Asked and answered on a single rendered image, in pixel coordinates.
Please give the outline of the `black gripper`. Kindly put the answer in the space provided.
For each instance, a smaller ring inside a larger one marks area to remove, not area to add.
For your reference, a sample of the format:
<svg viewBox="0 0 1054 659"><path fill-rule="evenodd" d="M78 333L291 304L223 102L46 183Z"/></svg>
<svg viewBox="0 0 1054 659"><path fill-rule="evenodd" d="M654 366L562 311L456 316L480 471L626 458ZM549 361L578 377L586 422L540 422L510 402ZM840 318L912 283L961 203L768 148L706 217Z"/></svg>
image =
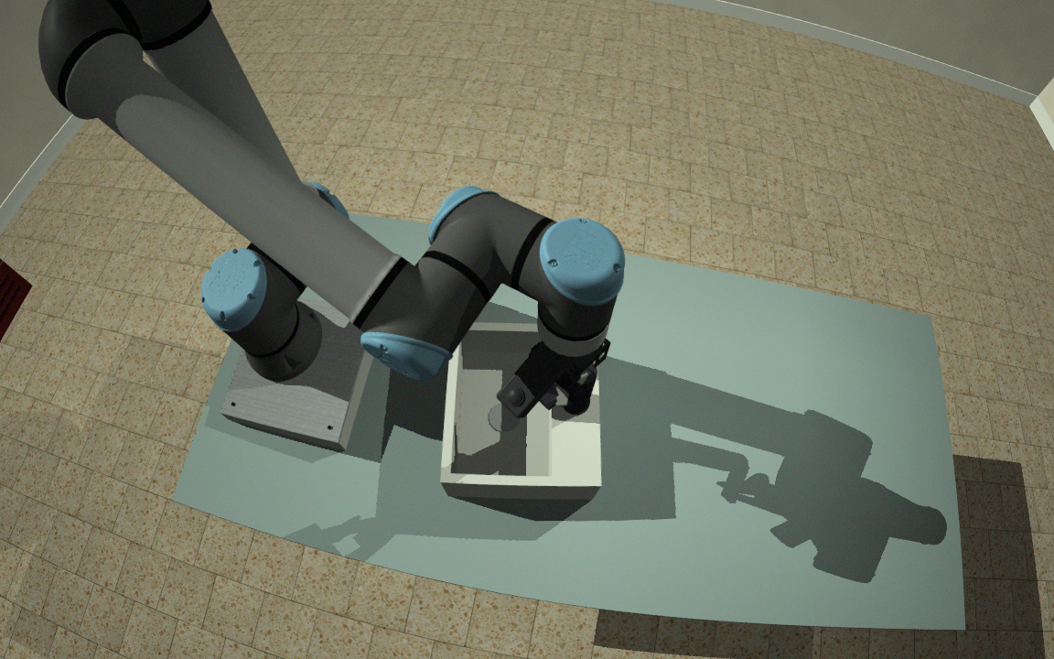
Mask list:
<svg viewBox="0 0 1054 659"><path fill-rule="evenodd" d="M586 368L588 368L593 362L596 362L594 367L597 368L608 354L611 342L609 340L604 340L603 343L601 343L599 349L593 351L593 353L577 356L575 361L570 364L568 370L562 373L562 376L557 380L557 384L559 384L557 385L557 392L559 392L559 396L557 396L557 402L554 402L554 404L559 405L559 407L567 407L568 405L573 404L577 399L581 398L583 393L581 384L586 380L586 377L588 377L588 373L583 373L583 371L586 370ZM604 353L604 356L601 356L602 353ZM599 356L601 356L601 358L599 358ZM583 375L581 375L581 373L583 373Z"/></svg>

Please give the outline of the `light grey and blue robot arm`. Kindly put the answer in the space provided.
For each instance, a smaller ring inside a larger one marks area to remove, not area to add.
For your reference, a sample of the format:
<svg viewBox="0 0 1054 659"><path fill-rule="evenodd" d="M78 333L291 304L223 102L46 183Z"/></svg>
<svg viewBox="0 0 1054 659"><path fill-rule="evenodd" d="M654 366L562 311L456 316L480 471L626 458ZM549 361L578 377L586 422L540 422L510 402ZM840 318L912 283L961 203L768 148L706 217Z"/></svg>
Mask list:
<svg viewBox="0 0 1054 659"><path fill-rule="evenodd" d="M538 301L543 342L497 392L518 418L606 338L626 267L610 229L466 185L440 205L421 260L405 260L298 178L210 0L48 0L38 53L72 115L100 118L250 241L213 261L201 301L261 377L297 377L317 358L307 287L359 327L371 356L417 381L453 358L500 284Z"/></svg>

